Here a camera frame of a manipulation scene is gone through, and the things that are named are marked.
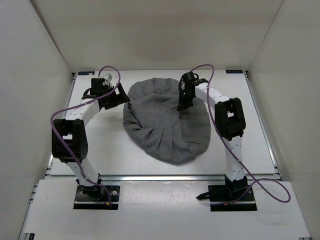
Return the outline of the left blue table label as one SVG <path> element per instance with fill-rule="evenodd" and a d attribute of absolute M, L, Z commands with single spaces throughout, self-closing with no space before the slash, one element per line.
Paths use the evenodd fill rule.
<path fill-rule="evenodd" d="M 90 75 L 94 75 L 95 71 L 79 71 L 78 75 L 79 76 L 90 76 Z"/>

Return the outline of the aluminium table rail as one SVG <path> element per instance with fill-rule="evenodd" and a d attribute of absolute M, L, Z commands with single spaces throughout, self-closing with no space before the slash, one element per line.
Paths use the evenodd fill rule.
<path fill-rule="evenodd" d="M 103 181 L 223 181 L 224 175 L 102 175 Z"/>

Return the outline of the grey pleated skirt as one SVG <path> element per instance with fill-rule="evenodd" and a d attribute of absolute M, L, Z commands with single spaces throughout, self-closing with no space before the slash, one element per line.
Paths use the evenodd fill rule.
<path fill-rule="evenodd" d="M 211 123 L 205 102 L 178 111 L 179 82 L 151 78 L 134 83 L 123 107 L 123 126 L 129 137 L 151 157 L 185 165 L 205 153 L 211 140 Z"/>

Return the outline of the right blue table label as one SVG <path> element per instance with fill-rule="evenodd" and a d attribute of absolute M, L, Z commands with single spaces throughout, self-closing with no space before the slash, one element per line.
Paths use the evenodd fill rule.
<path fill-rule="evenodd" d="M 226 69 L 225 72 L 227 74 L 243 74 L 241 69 Z"/>

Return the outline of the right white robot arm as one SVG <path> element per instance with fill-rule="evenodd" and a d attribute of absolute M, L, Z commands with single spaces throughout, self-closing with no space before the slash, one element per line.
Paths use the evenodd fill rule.
<path fill-rule="evenodd" d="M 178 111 L 193 106 L 193 99 L 199 98 L 214 111 L 213 125 L 225 148 L 226 172 L 224 195 L 236 200 L 247 187 L 248 179 L 242 165 L 242 137 L 246 121 L 242 102 L 231 98 L 209 85 L 209 81 L 189 71 L 182 75 L 178 84 Z"/>

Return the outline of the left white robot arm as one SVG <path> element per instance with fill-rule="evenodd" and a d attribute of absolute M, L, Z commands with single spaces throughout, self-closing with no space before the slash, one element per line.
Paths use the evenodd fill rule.
<path fill-rule="evenodd" d="M 52 120 L 51 152 L 54 158 L 67 165 L 77 177 L 80 186 L 87 187 L 93 199 L 104 195 L 100 174 L 89 159 L 89 144 L 86 125 L 101 110 L 115 108 L 128 103 L 129 97 L 122 84 L 112 83 L 112 75 L 91 79 L 91 87 L 84 91 L 79 106 L 71 107 L 65 118 Z"/>

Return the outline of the blue table label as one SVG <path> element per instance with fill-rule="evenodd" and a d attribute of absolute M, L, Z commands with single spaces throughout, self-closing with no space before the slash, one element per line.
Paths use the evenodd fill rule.
<path fill-rule="evenodd" d="M 79 71 L 78 75 L 79 76 L 90 76 L 90 75 L 94 75 L 95 71 Z"/>
<path fill-rule="evenodd" d="M 226 69 L 225 72 L 227 74 L 243 74 L 241 69 Z"/>

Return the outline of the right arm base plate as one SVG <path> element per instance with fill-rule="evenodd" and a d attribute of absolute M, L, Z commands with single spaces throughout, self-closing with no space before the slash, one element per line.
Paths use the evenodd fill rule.
<path fill-rule="evenodd" d="M 199 201 L 209 200 L 211 212 L 255 212 L 258 210 L 254 192 L 247 177 L 230 181 L 224 185 L 209 185 L 208 191 L 196 197 Z"/>

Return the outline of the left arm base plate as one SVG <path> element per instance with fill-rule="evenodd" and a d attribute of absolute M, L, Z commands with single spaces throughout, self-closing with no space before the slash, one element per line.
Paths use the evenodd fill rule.
<path fill-rule="evenodd" d="M 75 192 L 73 209 L 75 210 L 118 210 L 121 186 L 112 183 L 105 185 L 109 195 L 96 185 L 78 185 Z"/>

